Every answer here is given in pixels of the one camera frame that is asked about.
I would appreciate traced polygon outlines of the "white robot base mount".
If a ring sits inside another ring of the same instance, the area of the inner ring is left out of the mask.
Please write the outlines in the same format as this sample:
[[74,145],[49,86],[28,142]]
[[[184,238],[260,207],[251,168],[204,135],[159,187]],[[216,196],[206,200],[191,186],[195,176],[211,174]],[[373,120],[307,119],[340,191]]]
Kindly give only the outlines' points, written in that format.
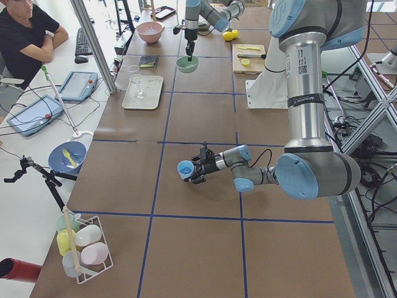
[[277,38],[270,38],[263,72],[255,80],[246,81],[246,97],[249,109],[287,108],[285,54]]

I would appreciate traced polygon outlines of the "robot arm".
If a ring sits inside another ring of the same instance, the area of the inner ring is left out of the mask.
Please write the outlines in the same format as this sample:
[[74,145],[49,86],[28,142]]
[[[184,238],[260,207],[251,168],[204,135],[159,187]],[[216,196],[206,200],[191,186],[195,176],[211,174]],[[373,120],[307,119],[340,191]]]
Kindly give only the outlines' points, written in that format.
[[198,37],[199,17],[204,18],[213,28],[219,32],[224,32],[229,21],[238,18],[245,10],[245,1],[222,1],[226,6],[223,10],[216,10],[208,1],[187,0],[185,2],[185,33],[187,41],[185,48],[189,61],[192,61],[195,41]]
[[365,1],[277,1],[269,31],[283,53],[290,141],[275,166],[255,167],[246,145],[214,153],[202,147],[188,163],[184,181],[199,184],[207,174],[229,168],[239,192],[277,184],[290,197],[314,199],[352,191],[360,181],[357,162],[336,153],[324,128],[321,52],[361,41]]

